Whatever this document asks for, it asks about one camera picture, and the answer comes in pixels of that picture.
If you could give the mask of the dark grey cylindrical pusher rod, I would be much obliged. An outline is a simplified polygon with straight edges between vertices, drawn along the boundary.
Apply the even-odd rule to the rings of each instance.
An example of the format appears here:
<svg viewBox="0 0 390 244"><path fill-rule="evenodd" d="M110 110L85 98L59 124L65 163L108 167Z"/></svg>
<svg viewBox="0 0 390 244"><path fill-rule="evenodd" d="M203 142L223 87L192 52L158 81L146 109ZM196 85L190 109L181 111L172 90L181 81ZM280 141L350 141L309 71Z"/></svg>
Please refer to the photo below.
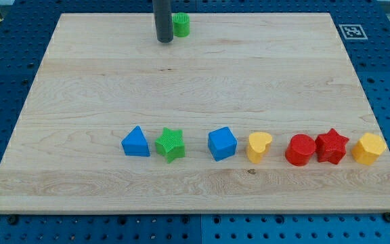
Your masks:
<svg viewBox="0 0 390 244"><path fill-rule="evenodd" d="M153 0L152 3L156 38L161 43L170 43L173 40L171 0Z"/></svg>

